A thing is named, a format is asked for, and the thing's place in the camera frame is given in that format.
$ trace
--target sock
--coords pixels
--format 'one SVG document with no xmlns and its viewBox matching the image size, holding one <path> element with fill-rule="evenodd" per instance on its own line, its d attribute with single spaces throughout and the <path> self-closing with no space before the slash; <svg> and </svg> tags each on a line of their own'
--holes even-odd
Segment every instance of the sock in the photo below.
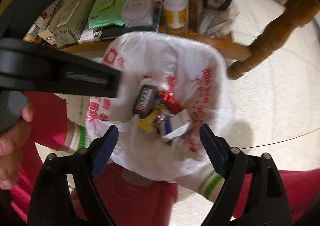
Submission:
<svg viewBox="0 0 320 226">
<path fill-rule="evenodd" d="M 212 164 L 208 164 L 198 173 L 177 178 L 177 183 L 201 194 L 209 201 L 215 202 L 223 186 L 224 179 L 215 172 Z"/>
<path fill-rule="evenodd" d="M 83 126 L 75 124 L 75 131 L 70 144 L 70 150 L 78 151 L 80 148 L 88 148 L 91 141 L 88 137 L 87 131 Z"/>
</svg>

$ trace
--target black package in trash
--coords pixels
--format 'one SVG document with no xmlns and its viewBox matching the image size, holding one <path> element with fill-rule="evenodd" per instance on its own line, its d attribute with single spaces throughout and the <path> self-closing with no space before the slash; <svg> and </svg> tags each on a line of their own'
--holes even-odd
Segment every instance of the black package in trash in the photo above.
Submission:
<svg viewBox="0 0 320 226">
<path fill-rule="evenodd" d="M 139 114 L 140 118 L 147 117 L 153 109 L 157 95 L 158 90 L 155 86 L 143 85 L 134 104 L 133 113 Z"/>
</svg>

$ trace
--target blue gripper pad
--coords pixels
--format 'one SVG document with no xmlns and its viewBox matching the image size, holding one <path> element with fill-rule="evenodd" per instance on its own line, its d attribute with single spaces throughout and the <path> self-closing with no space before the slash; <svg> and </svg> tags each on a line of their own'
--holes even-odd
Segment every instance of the blue gripper pad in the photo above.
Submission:
<svg viewBox="0 0 320 226">
<path fill-rule="evenodd" d="M 223 178 L 226 178 L 228 171 L 225 168 L 225 163 L 229 158 L 229 145 L 223 138 L 215 136 L 207 124 L 203 124 L 200 127 L 199 134 L 201 143 L 207 152 L 213 168 Z"/>
<path fill-rule="evenodd" d="M 103 143 L 92 158 L 91 177 L 95 179 L 96 176 L 101 175 L 107 165 L 107 162 L 115 148 L 119 139 L 119 130 L 115 125 L 111 125 L 103 137 L 96 140 L 102 140 Z"/>
</svg>

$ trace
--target person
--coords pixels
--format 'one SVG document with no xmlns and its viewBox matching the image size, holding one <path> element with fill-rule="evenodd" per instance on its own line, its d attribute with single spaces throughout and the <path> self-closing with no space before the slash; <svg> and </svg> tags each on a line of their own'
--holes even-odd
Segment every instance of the person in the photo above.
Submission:
<svg viewBox="0 0 320 226">
<path fill-rule="evenodd" d="M 12 208 L 25 222 L 32 189 L 42 166 L 35 142 L 69 153 L 91 143 L 85 128 L 67 119 L 65 100 L 52 93 L 26 92 L 26 95 L 30 102 L 23 109 L 21 120 L 0 135 L 0 187 L 11 190 Z M 320 190 L 320 169 L 279 173 L 295 222 Z M 243 212 L 250 180 L 250 175 L 246 175 L 235 217 Z M 197 174 L 177 179 L 179 185 L 200 193 L 212 202 L 216 200 L 223 182 L 212 165 L 207 165 Z M 171 207 L 177 199 L 176 184 L 142 178 L 115 163 L 108 164 L 94 183 L 118 226 L 168 225 Z M 86 219 L 76 191 L 71 193 L 71 198 L 76 214 Z"/>
</svg>

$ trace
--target red wrapper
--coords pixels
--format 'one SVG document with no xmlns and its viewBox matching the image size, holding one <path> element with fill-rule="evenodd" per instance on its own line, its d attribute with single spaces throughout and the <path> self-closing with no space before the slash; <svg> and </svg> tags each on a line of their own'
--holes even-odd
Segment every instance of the red wrapper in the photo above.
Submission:
<svg viewBox="0 0 320 226">
<path fill-rule="evenodd" d="M 169 93 L 161 91 L 159 93 L 159 97 L 162 100 L 162 102 L 166 104 L 173 113 L 177 114 L 183 110 L 183 107 L 179 104 L 179 102 Z"/>
</svg>

